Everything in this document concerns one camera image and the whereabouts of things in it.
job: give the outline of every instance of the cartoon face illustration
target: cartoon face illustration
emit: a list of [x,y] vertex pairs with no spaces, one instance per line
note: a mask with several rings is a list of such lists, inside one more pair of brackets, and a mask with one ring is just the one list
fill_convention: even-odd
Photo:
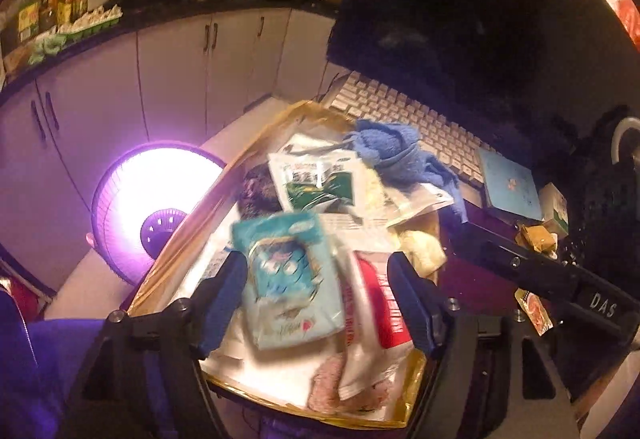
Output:
[[258,242],[250,260],[258,299],[302,295],[311,300],[318,291],[321,277],[298,241]]

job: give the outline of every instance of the black countertop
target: black countertop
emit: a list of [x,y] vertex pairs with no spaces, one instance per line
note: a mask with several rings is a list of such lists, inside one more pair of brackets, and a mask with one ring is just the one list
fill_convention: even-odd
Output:
[[115,26],[66,46],[57,55],[47,56],[41,63],[24,68],[17,76],[8,76],[4,88],[0,91],[0,106],[46,71],[120,35],[190,16],[267,8],[292,8],[330,18],[337,16],[336,7],[321,0],[178,0],[150,4],[132,10],[123,8],[123,16]]

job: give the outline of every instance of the cardboard box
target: cardboard box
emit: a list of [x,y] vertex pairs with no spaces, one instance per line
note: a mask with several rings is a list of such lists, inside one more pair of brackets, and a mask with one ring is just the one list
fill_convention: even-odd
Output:
[[553,183],[547,184],[538,193],[542,208],[543,226],[558,235],[558,240],[569,234],[569,216],[566,210],[566,199]]

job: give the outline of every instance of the black screen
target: black screen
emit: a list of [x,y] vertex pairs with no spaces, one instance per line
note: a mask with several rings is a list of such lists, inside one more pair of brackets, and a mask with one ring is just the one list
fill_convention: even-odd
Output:
[[328,57],[523,164],[562,144],[553,114],[585,133],[639,103],[637,51],[604,0],[344,0]]

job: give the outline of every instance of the glowing heater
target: glowing heater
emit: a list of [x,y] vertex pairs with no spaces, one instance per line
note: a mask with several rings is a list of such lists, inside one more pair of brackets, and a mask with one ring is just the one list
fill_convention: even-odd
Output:
[[94,194],[90,244],[110,268],[138,284],[174,230],[225,164],[183,143],[149,143],[118,159]]

